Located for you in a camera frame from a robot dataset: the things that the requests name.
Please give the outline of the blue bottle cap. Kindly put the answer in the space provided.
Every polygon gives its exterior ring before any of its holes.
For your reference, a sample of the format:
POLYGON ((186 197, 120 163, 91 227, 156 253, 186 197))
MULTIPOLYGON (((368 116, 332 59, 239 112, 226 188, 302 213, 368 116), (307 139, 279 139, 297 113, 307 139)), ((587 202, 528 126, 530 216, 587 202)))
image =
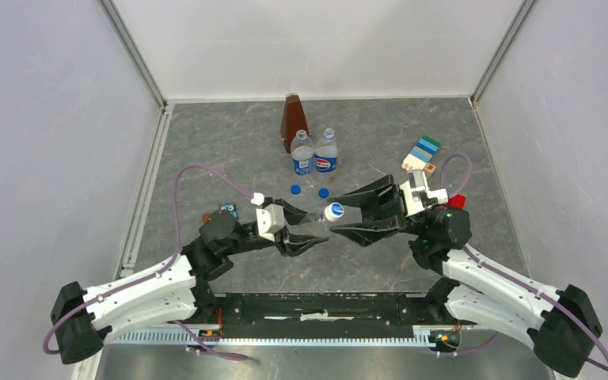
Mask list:
POLYGON ((318 191, 318 195, 319 195, 320 198, 326 199, 326 198, 329 197, 329 190, 327 188, 321 188, 318 191))
POLYGON ((298 184, 293 184, 291 186, 291 194, 296 196, 296 195, 300 195, 302 192, 301 187, 298 184))

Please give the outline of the white blue Pocari cap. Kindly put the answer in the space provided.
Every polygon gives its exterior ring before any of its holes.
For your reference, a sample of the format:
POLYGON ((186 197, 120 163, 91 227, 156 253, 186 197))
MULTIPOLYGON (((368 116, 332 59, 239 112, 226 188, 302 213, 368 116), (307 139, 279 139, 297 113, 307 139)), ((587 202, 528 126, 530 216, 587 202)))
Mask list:
POLYGON ((344 216, 344 206, 338 202, 330 203, 323 210, 323 217, 328 222, 335 222, 344 216))

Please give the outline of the Pepsi bottle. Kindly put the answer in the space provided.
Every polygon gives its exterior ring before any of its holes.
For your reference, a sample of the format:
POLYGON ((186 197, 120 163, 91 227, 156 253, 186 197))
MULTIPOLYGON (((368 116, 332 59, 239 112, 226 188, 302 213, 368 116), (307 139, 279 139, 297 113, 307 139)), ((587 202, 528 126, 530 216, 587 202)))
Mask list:
POLYGON ((314 169, 314 145, 308 132, 298 130, 291 142, 291 158, 294 172, 303 176, 314 169))
POLYGON ((336 132, 327 127, 317 140, 314 148, 315 169, 319 173, 331 173, 337 167, 339 150, 336 142, 336 132))

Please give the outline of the clear unlabelled plastic bottle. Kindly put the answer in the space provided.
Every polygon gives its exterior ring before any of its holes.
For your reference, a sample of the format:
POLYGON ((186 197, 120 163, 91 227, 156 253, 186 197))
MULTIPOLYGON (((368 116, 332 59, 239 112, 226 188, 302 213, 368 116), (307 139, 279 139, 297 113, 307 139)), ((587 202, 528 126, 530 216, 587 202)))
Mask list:
POLYGON ((320 209, 304 216, 298 224, 298 228, 304 234, 327 236, 332 222, 332 219, 328 218, 326 210, 320 209))

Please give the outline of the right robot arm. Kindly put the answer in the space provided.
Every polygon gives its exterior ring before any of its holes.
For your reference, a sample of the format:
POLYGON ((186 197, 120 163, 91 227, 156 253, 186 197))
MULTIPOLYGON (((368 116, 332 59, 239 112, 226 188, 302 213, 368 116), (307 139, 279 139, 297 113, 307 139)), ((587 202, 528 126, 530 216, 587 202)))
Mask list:
POLYGON ((334 232, 366 247, 410 234, 415 262, 439 275, 425 310, 436 323, 469 321, 509 336, 547 367, 574 378, 601 348, 602 325, 587 293, 559 289, 520 275, 469 244, 470 216, 444 189, 433 190, 420 171, 397 184, 387 175, 336 202, 360 210, 361 221, 334 232))

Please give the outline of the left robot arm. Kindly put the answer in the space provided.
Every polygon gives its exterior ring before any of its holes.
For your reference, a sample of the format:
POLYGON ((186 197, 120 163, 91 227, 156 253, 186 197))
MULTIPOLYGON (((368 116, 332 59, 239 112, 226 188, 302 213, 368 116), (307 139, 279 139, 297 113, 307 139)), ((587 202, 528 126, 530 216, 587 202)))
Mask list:
POLYGON ((328 239, 293 234, 290 227, 325 230, 343 215, 337 202, 307 213, 281 199, 268 199, 256 209, 253 222, 241 223, 227 210, 216 211, 199 228, 199 237, 167 260, 99 286, 65 285, 51 311, 53 328, 44 339, 44 351, 72 364, 141 328, 190 318, 213 321, 220 305, 209 282, 232 268, 230 256, 275 247, 296 257, 328 239))

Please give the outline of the blue owl toy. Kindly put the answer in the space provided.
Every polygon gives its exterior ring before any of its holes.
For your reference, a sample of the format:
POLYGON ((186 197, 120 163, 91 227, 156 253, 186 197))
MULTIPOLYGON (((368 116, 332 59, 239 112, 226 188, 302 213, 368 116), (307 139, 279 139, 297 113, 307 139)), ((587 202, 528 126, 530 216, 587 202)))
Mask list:
POLYGON ((231 214, 235 219, 238 218, 237 207, 235 203, 224 203, 218 206, 220 211, 226 211, 231 214))

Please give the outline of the light wooden cube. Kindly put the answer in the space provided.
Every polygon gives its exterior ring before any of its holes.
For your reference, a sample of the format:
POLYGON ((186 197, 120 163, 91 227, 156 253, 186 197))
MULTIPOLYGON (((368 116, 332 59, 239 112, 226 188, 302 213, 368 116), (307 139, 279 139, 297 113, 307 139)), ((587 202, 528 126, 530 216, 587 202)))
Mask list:
POLYGON ((435 170, 436 170, 436 167, 431 163, 427 163, 423 168, 423 172, 425 173, 426 177, 428 177, 428 178, 433 176, 435 170))

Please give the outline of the blue green stacked block toy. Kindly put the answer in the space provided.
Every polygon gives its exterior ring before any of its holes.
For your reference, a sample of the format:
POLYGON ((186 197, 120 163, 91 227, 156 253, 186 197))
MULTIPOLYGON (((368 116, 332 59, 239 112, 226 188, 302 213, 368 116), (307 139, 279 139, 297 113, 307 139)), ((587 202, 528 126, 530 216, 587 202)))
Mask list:
POLYGON ((432 157, 440 148, 440 142, 423 135, 416 145, 410 150, 403 162, 401 168, 404 170, 422 170, 430 163, 432 157))

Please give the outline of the red toy block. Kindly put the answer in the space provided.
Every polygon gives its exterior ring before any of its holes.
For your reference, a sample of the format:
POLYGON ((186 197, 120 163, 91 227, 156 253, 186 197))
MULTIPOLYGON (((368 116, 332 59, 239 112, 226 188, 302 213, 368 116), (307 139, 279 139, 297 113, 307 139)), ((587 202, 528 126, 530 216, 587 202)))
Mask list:
POLYGON ((457 194, 449 198, 448 205, 458 209, 465 209, 467 198, 463 194, 457 194))

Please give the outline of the brown wooden metronome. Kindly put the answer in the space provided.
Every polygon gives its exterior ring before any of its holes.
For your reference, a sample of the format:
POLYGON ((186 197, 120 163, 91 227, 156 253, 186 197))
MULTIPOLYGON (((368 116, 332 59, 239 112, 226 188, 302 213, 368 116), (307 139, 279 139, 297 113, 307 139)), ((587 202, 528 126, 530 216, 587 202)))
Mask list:
POLYGON ((283 148, 288 154, 291 152, 292 141, 300 130, 304 130, 308 135, 310 134, 299 95, 297 93, 289 93, 284 101, 280 128, 283 148))

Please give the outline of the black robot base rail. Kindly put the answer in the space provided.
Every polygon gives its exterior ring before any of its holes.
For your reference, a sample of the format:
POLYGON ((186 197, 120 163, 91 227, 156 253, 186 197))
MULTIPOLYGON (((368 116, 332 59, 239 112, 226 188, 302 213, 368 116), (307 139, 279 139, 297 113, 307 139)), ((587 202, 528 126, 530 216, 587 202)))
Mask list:
POLYGON ((470 321, 444 306, 444 280, 427 292, 198 293, 181 324, 204 343, 443 348, 470 321))

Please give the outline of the aluminium frame post right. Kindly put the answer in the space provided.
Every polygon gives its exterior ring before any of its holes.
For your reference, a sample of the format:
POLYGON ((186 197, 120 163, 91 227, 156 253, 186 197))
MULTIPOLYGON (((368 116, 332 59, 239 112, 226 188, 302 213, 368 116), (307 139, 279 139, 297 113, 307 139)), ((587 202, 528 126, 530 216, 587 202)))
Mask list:
POLYGON ((496 50, 492 54, 488 65, 483 71, 480 80, 478 81, 474 91, 469 96, 469 102, 474 110, 478 109, 481 98, 487 91, 491 81, 495 77, 497 71, 507 57, 516 38, 520 34, 526 21, 529 19, 534 7, 538 4, 538 0, 522 0, 518 10, 513 16, 507 30, 500 40, 496 50))

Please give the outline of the aluminium frame post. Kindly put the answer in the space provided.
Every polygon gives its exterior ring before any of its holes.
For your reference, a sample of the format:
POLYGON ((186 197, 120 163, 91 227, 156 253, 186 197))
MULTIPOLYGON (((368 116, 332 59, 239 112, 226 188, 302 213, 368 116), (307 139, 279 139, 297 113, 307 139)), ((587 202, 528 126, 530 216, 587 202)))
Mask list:
POLYGON ((128 26, 122 18, 115 2, 113 0, 98 0, 97 2, 102 8, 104 15, 107 17, 109 24, 112 26, 118 40, 123 46, 123 49, 126 51, 128 58, 131 60, 137 73, 146 86, 147 91, 154 100, 154 103, 159 108, 165 108, 167 106, 167 100, 159 88, 149 67, 147 66, 146 60, 143 58, 143 55, 138 49, 136 41, 131 35, 128 26))
POLYGON ((500 40, 496 50, 492 54, 488 65, 483 71, 480 80, 478 81, 474 91, 469 96, 469 102, 474 110, 478 109, 481 98, 487 91, 491 81, 495 77, 497 71, 507 57, 516 38, 520 34, 526 21, 529 19, 534 7, 538 4, 538 0, 522 0, 518 10, 513 16, 507 30, 500 40))

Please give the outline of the aluminium frame post left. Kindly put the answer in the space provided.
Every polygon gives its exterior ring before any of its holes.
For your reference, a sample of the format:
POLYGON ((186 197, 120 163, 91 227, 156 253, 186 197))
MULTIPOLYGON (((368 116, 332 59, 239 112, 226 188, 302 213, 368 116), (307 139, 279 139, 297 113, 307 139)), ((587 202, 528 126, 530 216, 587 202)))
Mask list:
POLYGON ((143 58, 143 55, 138 49, 136 41, 131 35, 128 26, 122 18, 115 2, 113 0, 98 0, 97 2, 102 8, 104 15, 107 17, 109 24, 112 26, 118 40, 123 46, 123 49, 126 51, 128 58, 131 60, 137 73, 146 86, 147 91, 154 100, 154 103, 159 108, 165 108, 167 106, 167 100, 159 88, 149 67, 147 66, 146 60, 143 58))

